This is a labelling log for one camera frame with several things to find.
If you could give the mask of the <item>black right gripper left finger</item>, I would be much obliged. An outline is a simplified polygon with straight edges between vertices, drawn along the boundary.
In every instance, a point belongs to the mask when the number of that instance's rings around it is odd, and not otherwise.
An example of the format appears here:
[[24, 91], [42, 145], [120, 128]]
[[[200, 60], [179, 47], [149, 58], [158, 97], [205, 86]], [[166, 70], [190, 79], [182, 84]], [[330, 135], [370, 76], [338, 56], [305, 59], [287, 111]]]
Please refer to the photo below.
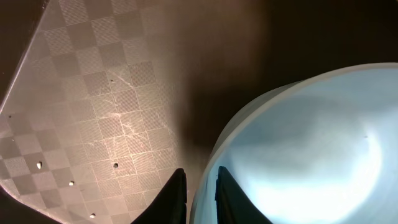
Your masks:
[[131, 224], [186, 224], [186, 203], [186, 173], [178, 168], [152, 203]]

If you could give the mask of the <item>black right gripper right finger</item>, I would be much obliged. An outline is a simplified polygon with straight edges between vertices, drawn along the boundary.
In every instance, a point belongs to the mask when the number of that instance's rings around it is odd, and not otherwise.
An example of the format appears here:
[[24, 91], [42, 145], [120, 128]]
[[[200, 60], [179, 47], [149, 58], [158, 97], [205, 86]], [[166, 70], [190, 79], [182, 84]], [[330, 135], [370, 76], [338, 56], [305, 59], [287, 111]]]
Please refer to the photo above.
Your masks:
[[218, 168], [215, 201], [218, 224], [272, 224], [223, 166]]

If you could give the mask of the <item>light blue bowl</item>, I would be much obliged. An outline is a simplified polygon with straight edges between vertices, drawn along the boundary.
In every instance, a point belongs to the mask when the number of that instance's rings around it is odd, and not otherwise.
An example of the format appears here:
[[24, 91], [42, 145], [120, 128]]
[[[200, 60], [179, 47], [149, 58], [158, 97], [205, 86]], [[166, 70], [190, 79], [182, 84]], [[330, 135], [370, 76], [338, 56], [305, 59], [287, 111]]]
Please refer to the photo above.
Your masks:
[[218, 223], [219, 173], [243, 223], [397, 222], [397, 64], [337, 69], [258, 96], [218, 137], [191, 223]]

